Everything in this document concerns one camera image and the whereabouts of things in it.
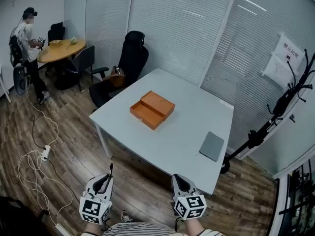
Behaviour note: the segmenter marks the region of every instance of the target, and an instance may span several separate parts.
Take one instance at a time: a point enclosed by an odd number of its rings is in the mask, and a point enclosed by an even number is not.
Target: shoe
[[[130,214],[125,210],[123,210],[122,213],[120,214],[120,218],[124,223],[132,222],[132,218],[131,218]]]
[[[38,99],[39,105],[43,104],[50,97],[50,94],[48,91],[43,91],[43,94],[44,94],[43,99],[42,100]]]

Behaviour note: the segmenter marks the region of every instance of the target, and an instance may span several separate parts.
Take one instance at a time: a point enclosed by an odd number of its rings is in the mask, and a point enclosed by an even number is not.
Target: wooden floor
[[[88,118],[95,108],[88,91],[90,77],[85,75],[81,80],[85,89],[83,92],[78,87],[59,91],[54,88],[53,79],[45,78],[44,81],[51,98],[40,108],[58,123],[60,132],[58,140],[52,144],[49,158],[77,198],[82,195],[89,179],[107,173],[113,163],[115,183],[108,225],[119,222],[121,210],[126,209],[136,221],[150,221],[174,228],[170,176],[115,141],[111,141],[114,157],[110,160],[105,155],[96,129]],[[36,192],[24,188],[17,173],[20,157],[37,149],[32,140],[32,122],[29,119],[32,115],[38,116],[38,112],[25,96],[18,96],[12,91],[10,97],[11,104],[5,98],[0,101],[0,194],[21,200],[38,214],[40,207]],[[33,89],[30,98],[35,101]],[[37,143],[43,146],[55,138],[56,129],[40,115],[34,133]],[[58,179],[50,164],[43,163],[42,170],[48,177]],[[22,165],[22,173],[34,180],[33,170],[29,169],[26,161]],[[52,217],[56,220],[57,211],[69,202],[69,194],[41,173],[38,181],[51,201]],[[220,176],[214,194],[206,196],[208,208],[200,221],[204,227],[221,231],[227,236],[266,235],[275,195],[275,182],[251,159],[232,160],[230,172]],[[80,235],[86,224],[80,218],[78,207],[78,202],[74,200],[59,215],[60,222],[74,235]],[[43,221],[52,235],[57,235],[50,218],[45,216]]]

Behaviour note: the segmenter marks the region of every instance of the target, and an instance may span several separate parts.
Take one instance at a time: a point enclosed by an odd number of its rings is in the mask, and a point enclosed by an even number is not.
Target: orange box lid
[[[175,104],[152,91],[149,91],[144,96],[142,96],[141,101],[165,116],[172,112],[175,107]]]

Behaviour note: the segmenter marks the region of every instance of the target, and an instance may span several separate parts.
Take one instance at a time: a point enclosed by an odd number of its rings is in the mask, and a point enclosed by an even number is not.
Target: white t-shirt
[[[32,28],[32,24],[22,22],[17,26],[15,30],[14,35],[16,35],[18,38],[18,44],[23,55],[23,62],[25,62],[26,60],[32,62],[37,57],[35,49],[31,48],[29,44],[29,41],[32,39]]]

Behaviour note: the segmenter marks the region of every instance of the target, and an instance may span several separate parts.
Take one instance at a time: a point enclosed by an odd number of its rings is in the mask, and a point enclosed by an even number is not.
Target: white table
[[[175,104],[156,130],[134,117],[129,108],[148,91]],[[234,107],[171,73],[156,69],[90,115],[104,150],[112,152],[107,134],[162,171],[181,174],[209,194],[216,186],[230,134]],[[224,139],[217,162],[198,153],[211,131]]]

